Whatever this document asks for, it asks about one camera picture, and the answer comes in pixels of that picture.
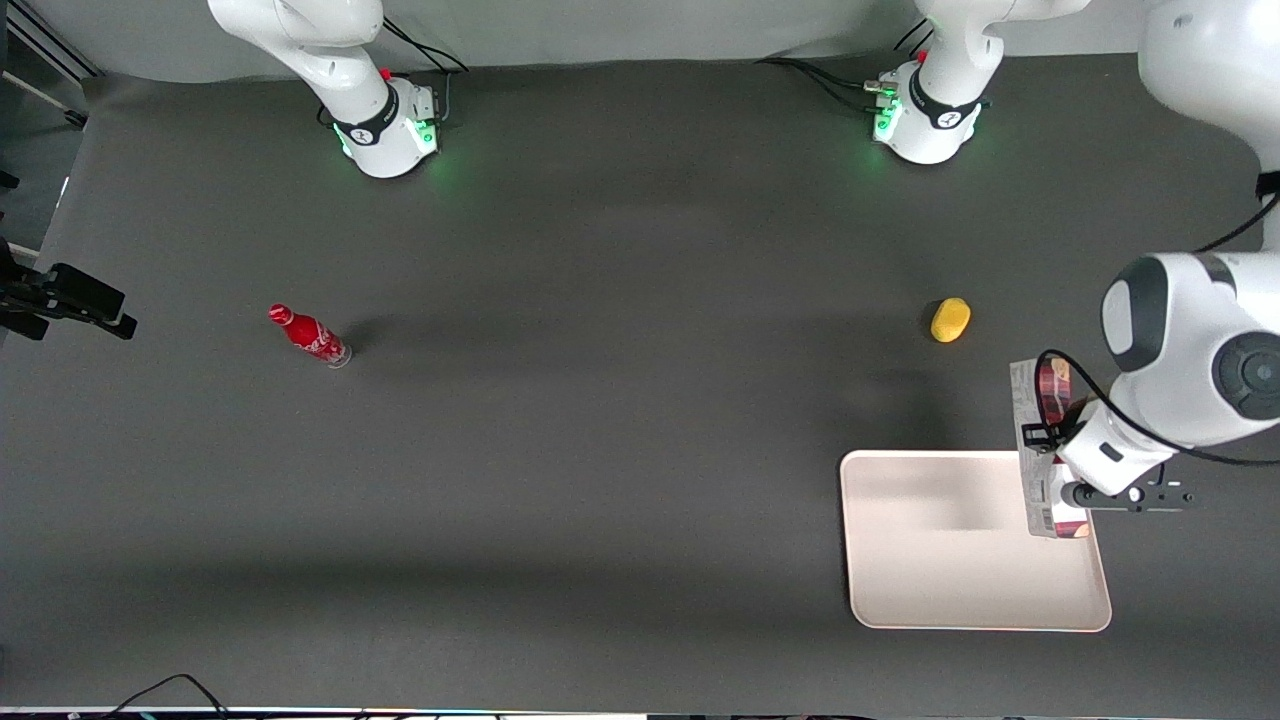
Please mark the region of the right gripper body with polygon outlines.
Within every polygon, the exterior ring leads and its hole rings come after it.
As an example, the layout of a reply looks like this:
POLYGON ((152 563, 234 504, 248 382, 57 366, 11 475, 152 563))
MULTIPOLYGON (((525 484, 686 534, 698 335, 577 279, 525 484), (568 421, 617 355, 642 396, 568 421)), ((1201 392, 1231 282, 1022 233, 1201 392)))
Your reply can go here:
POLYGON ((1 241, 1 328, 32 341, 42 341, 49 320, 42 315, 45 297, 32 281, 37 273, 22 265, 5 240, 1 241))

